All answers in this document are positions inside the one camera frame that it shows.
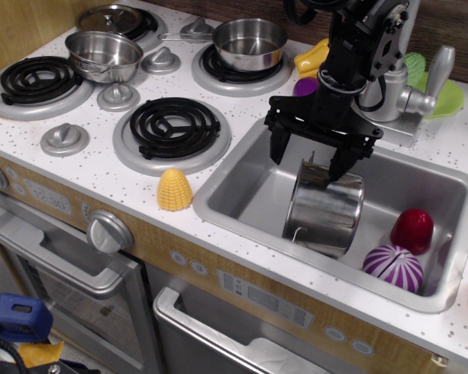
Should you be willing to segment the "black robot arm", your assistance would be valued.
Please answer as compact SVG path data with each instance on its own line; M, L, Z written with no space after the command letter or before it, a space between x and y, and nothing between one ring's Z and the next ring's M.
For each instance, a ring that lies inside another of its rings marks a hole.
M271 132L270 158L280 164L291 135L335 148L328 178L335 182L373 153L382 129L354 110L369 82L385 86L385 74L402 57L399 46L409 15L399 1L307 1L331 12L329 53L317 71L317 90L302 97L273 96L264 123Z

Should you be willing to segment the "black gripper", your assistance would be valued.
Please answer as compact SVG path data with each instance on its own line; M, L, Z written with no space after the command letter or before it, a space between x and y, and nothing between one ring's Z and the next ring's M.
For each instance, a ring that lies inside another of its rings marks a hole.
M383 131L351 107L368 80L345 86L327 73L317 75L319 87L304 97L273 96L264 124L271 131L270 158L280 165L292 134L336 149L328 170L337 182L360 159L373 153Z

